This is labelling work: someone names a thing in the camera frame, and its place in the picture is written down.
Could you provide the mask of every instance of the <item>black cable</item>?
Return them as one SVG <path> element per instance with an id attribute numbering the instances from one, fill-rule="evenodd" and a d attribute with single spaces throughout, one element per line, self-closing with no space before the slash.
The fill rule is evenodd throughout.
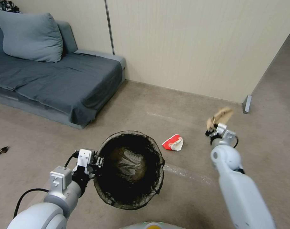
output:
<path id="1" fill-rule="evenodd" d="M 78 150 L 75 150 L 75 152 L 69 157 L 69 159 L 67 160 L 67 162 L 65 163 L 64 167 L 66 168 L 70 162 L 70 160 L 74 157 L 74 158 L 78 158 L 78 154 L 79 154 L 79 151 Z"/>
<path id="2" fill-rule="evenodd" d="M 20 199 L 18 200 L 18 203 L 17 203 L 17 205 L 16 205 L 16 209 L 15 209 L 14 217 L 13 217 L 13 218 L 15 218 L 15 217 L 17 216 L 17 214 L 18 214 L 19 206 L 20 206 L 20 203 L 21 203 L 23 197 L 24 197 L 27 193 L 32 192 L 32 191 L 43 191 L 43 192 L 49 192 L 49 190 L 47 190 L 47 189 L 41 189 L 41 188 L 36 188 L 36 189 L 29 189 L 29 190 L 27 190 L 25 193 L 22 194 L 22 196 L 21 196 Z"/>
<path id="3" fill-rule="evenodd" d="M 236 144 L 234 145 L 234 148 L 236 148 L 236 146 L 238 145 L 238 142 L 239 142 L 238 137 L 235 136 L 235 138 L 236 138 L 237 142 L 236 142 Z"/>
<path id="4" fill-rule="evenodd" d="M 70 160 L 74 157 L 74 155 L 72 154 L 69 159 L 67 160 L 67 162 L 65 163 L 64 167 L 66 168 L 70 162 Z"/>

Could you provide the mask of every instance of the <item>trash can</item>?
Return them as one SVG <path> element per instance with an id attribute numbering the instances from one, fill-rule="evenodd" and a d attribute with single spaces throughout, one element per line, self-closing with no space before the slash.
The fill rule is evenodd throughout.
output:
<path id="1" fill-rule="evenodd" d="M 93 180 L 105 203 L 135 210 L 159 194 L 165 160 L 151 137 L 137 131 L 118 132 L 103 142 L 98 156 L 104 162 Z"/>

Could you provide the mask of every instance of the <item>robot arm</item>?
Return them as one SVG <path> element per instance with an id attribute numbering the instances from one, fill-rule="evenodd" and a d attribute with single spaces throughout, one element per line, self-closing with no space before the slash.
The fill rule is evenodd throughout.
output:
<path id="1" fill-rule="evenodd" d="M 273 229 L 274 220 L 254 181 L 242 168 L 239 152 L 230 146 L 236 134 L 219 124 L 211 136 L 211 159 L 233 224 L 239 229 Z"/>
<path id="2" fill-rule="evenodd" d="M 51 190 L 43 203 L 35 204 L 19 213 L 8 229 L 65 229 L 70 214 L 82 196 L 93 168 L 100 168 L 102 160 L 93 164 L 94 151 L 81 149 L 76 167 L 72 170 L 58 166 L 50 172 Z"/>

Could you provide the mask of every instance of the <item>crumpled paper cup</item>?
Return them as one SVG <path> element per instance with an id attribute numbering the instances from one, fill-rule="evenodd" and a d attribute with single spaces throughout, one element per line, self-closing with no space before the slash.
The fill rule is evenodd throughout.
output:
<path id="1" fill-rule="evenodd" d="M 163 142 L 162 146 L 167 150 L 180 151 L 183 146 L 183 138 L 179 134 L 175 134 Z"/>

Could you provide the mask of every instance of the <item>patterned blanket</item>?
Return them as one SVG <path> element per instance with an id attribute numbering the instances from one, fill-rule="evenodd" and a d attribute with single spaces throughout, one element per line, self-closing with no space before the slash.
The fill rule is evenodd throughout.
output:
<path id="1" fill-rule="evenodd" d="M 19 7 L 17 7 L 12 1 L 0 0 L 0 10 L 20 13 Z"/>

